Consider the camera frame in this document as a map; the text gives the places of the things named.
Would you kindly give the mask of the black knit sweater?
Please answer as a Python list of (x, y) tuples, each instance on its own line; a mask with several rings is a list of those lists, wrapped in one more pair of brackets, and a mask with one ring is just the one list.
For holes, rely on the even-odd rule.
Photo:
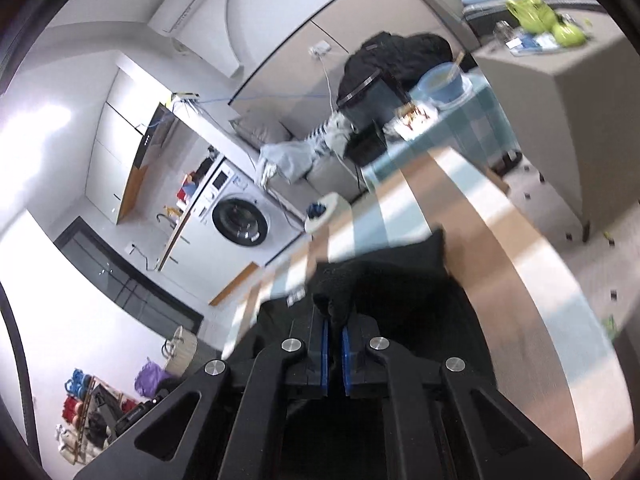
[(265, 301), (231, 355), (241, 363), (283, 338), (310, 311), (326, 321), (326, 390), (288, 404), (279, 448), (280, 479), (390, 479), (379, 400), (345, 391), (343, 332), (353, 315), (375, 320), (381, 336), (439, 363), (458, 356), (494, 377), (480, 322), (444, 266), (445, 237), (435, 231), (408, 246), (319, 263), (302, 299)]

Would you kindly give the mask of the range hood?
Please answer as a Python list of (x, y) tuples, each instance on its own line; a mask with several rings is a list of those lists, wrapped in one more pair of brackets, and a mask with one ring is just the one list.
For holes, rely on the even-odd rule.
[(149, 166), (160, 157), (176, 120), (175, 114), (164, 104), (157, 107), (151, 122), (146, 126), (134, 158), (136, 168)]

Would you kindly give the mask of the blue bowl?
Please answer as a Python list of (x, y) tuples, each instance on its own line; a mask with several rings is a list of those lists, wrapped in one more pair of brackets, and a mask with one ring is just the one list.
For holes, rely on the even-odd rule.
[(425, 73), (416, 85), (416, 98), (444, 110), (471, 95), (472, 81), (454, 63), (442, 63)]

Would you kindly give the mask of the checkered table cloth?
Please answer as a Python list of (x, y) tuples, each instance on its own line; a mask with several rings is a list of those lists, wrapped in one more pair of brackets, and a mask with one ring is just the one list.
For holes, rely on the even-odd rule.
[(451, 148), (394, 172), (236, 305), (230, 353), (260, 305), (303, 284), (320, 261), (446, 233), (447, 269), (466, 292), (500, 392), (588, 472), (616, 474), (634, 449), (626, 380), (611, 341), (563, 259), (487, 177)]

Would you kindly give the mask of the light blue clothes pile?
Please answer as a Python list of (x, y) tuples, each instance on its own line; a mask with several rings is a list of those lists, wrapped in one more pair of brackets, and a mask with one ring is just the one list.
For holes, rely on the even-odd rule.
[(295, 183), (312, 169), (324, 153), (311, 140), (264, 144), (260, 148), (256, 166), (256, 183), (268, 183), (280, 176), (288, 183)]

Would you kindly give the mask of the grey cabinet box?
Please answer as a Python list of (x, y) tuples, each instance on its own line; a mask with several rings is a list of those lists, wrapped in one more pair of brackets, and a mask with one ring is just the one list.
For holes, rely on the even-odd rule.
[(585, 231), (604, 230), (639, 197), (639, 55), (624, 36), (564, 52), (474, 54), (525, 157)]

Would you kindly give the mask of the white washing machine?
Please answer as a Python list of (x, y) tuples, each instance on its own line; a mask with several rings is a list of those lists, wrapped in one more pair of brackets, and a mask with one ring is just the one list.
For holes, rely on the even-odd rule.
[(277, 258), (303, 233), (299, 220), (228, 159), (207, 181), (196, 218), (223, 255), (258, 266)]

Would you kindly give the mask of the black storage box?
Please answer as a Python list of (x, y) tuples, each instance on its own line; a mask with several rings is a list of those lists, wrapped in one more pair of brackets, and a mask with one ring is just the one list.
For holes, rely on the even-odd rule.
[(355, 90), (337, 102), (337, 109), (358, 132), (372, 125), (384, 127), (396, 116), (396, 110), (411, 98), (390, 74), (376, 70)]

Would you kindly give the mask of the green plush toy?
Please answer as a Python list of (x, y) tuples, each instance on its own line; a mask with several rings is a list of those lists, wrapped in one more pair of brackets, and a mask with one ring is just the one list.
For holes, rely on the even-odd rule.
[(561, 18), (544, 0), (506, 0), (506, 8), (543, 49), (576, 48), (587, 42), (578, 25)]

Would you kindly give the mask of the black jacket on sofa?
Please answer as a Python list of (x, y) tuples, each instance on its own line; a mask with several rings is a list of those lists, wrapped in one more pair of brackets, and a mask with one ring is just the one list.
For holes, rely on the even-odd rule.
[(379, 32), (346, 61), (337, 103), (376, 72), (392, 76), (401, 88), (409, 91), (433, 67), (453, 60), (449, 42), (431, 32), (408, 37)]

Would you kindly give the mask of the grey sofa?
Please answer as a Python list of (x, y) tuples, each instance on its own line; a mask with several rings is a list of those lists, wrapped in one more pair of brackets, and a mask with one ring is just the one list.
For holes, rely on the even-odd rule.
[(258, 151), (254, 182), (300, 212), (332, 192), (352, 202), (364, 189), (360, 169), (386, 151), (382, 131), (374, 125), (357, 128), (344, 115), (344, 98), (334, 91), (328, 97), (331, 115), (307, 133), (293, 124), (292, 115), (264, 105), (294, 100), (294, 94), (254, 91), (231, 103), (239, 113), (230, 122), (234, 132)]

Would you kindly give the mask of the woven laundry basket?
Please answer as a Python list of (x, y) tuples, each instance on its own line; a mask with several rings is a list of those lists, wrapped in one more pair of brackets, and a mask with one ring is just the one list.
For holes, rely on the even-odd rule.
[(160, 353), (165, 358), (164, 370), (175, 377), (181, 377), (191, 364), (196, 350), (198, 337), (183, 326), (179, 326), (171, 338), (166, 339)]

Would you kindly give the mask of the purple bag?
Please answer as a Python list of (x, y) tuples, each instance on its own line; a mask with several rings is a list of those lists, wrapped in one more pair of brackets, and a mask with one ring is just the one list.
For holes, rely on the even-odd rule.
[(174, 379), (174, 376), (167, 373), (157, 363), (146, 360), (142, 369), (134, 378), (134, 390), (142, 398), (152, 399), (156, 395), (160, 383), (166, 379)]

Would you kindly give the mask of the shoe rack with shoes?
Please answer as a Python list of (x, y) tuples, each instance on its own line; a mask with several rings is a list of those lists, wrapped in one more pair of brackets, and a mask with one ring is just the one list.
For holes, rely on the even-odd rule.
[(116, 424), (140, 401), (79, 368), (64, 389), (63, 422), (55, 430), (58, 454), (73, 466), (85, 466), (116, 439)]

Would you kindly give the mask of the small black tray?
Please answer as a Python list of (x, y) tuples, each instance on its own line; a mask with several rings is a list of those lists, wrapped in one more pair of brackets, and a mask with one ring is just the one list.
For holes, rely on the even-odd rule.
[(384, 133), (377, 125), (355, 132), (348, 140), (344, 157), (356, 166), (368, 166), (386, 152)]

